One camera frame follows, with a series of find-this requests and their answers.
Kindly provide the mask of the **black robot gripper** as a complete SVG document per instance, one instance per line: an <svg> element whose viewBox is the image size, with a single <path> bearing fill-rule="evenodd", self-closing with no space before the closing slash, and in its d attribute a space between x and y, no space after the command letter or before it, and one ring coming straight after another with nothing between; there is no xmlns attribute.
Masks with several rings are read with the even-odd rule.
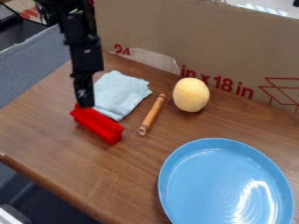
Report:
<svg viewBox="0 0 299 224"><path fill-rule="evenodd" d="M88 36L69 45L73 89L81 108L95 106L92 74L104 70L101 44L97 36Z"/></svg>

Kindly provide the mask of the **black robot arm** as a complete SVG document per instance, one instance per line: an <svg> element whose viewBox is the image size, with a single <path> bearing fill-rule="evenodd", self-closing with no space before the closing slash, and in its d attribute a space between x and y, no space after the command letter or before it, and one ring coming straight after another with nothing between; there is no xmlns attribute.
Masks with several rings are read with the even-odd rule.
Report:
<svg viewBox="0 0 299 224"><path fill-rule="evenodd" d="M81 108L95 106L93 80L104 70L100 37L89 0L53 0L64 45L69 47L73 90Z"/></svg>

